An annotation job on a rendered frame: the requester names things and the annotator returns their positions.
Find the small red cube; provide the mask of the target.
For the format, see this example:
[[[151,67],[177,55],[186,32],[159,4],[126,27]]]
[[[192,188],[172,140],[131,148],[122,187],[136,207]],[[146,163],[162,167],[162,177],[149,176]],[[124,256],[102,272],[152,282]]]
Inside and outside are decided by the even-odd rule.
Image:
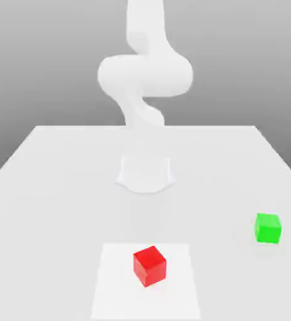
[[[144,287],[166,278],[167,260],[155,247],[150,246],[133,254],[133,270]]]

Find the small green cube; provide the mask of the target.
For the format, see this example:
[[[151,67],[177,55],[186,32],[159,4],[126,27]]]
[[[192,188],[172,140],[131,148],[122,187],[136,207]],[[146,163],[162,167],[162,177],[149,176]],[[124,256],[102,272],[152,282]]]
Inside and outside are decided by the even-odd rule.
[[[278,215],[257,213],[255,238],[258,242],[279,244],[281,232],[282,224]]]

